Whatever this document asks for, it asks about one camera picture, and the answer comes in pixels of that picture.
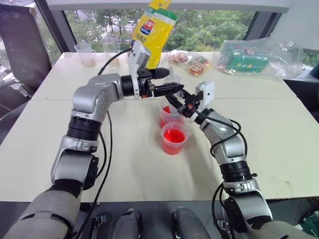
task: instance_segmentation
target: table surface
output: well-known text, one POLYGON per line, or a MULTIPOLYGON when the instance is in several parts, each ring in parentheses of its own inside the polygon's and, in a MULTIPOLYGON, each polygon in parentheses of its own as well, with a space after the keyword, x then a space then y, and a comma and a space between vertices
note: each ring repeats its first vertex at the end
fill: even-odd
MULTIPOLYGON (((218 62, 218 52, 200 52, 212 63, 218 62)), ((33 100, 71 100, 75 90, 86 85, 88 80, 97 75, 106 62, 104 53, 96 53, 97 65, 83 67, 77 53, 64 53, 56 62, 40 88, 33 96, 33 100)), ((169 67, 166 53, 162 54, 160 67, 169 67)), ((261 78, 232 76, 219 72, 211 67, 200 76, 193 76, 184 69, 173 65, 174 72, 182 76, 181 84, 190 93, 195 92, 195 86, 203 81, 215 81, 216 99, 222 98, 284 98, 295 97, 295 93, 287 87, 280 78, 261 78)), ((107 67, 106 73, 128 75, 127 55, 120 56, 118 68, 107 67)), ((154 81, 162 84, 163 80, 154 81)))
MULTIPOLYGON (((159 100, 113 103, 111 170, 99 201, 211 200, 222 181, 209 142, 196 124, 178 155, 160 145, 159 100)), ((296 97, 217 99, 211 106, 237 120, 247 162, 266 199, 319 195, 319 125, 296 97)), ((0 147, 0 201, 29 202, 50 187, 50 170, 67 131, 70 100, 31 100, 0 147)), ((108 122, 102 133, 109 145, 108 122)), ((102 147, 97 155, 103 158, 102 147)), ((93 201, 102 178, 83 193, 93 201)))

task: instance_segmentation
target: chair backrest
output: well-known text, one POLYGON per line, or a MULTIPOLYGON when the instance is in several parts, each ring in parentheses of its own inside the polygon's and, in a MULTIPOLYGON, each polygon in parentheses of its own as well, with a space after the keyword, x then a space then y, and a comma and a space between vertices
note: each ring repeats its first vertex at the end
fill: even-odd
POLYGON ((14 76, 34 91, 51 63, 30 7, 0 4, 0 36, 14 76))

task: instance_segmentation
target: measuring cup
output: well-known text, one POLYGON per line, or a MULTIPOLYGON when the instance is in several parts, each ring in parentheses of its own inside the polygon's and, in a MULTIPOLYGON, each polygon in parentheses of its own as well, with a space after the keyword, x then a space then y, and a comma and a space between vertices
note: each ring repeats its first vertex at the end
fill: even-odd
POLYGON ((160 101, 159 125, 161 128, 163 128, 163 126, 168 122, 184 122, 184 117, 181 114, 170 111, 171 107, 173 106, 170 105, 168 100, 163 99, 160 101))
POLYGON ((96 65, 95 50, 92 49, 91 44, 82 42, 74 45, 74 49, 79 53, 83 66, 92 67, 96 65))
POLYGON ((171 155, 178 154, 183 148, 190 131, 182 123, 169 122, 161 129, 162 148, 171 155))

